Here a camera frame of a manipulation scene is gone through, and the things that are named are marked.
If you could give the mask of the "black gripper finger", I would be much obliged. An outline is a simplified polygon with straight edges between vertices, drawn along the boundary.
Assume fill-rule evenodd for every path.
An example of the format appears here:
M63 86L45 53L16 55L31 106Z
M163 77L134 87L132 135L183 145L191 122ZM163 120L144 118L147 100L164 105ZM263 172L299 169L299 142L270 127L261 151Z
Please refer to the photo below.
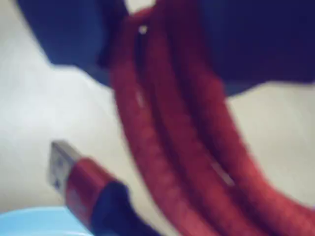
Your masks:
M214 71L228 95L269 82L315 80L312 0L199 0Z
M108 62L122 19L123 0L18 0L49 62L73 66L109 87Z

